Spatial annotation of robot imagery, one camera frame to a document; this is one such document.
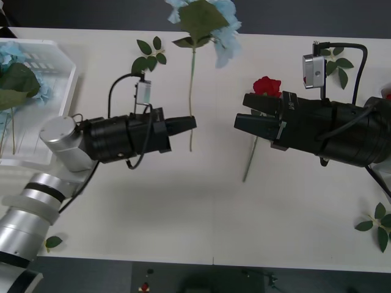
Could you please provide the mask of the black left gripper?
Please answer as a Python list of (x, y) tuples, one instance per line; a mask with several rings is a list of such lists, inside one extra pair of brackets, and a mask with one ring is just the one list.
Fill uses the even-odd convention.
[(128, 136), (133, 153), (171, 151), (169, 136), (174, 136), (196, 128), (194, 116), (164, 119), (162, 107), (152, 113), (130, 113), (127, 120)]

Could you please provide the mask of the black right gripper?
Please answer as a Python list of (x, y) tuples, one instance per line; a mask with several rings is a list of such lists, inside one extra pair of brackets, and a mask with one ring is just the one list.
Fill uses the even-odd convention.
[(306, 153), (334, 153), (337, 150), (335, 139), (319, 139), (320, 135), (335, 128), (337, 103), (334, 101), (304, 99), (289, 92), (279, 98), (247, 93), (243, 106), (250, 109), (251, 115), (237, 114), (234, 128), (272, 140), (274, 149), (292, 148)]

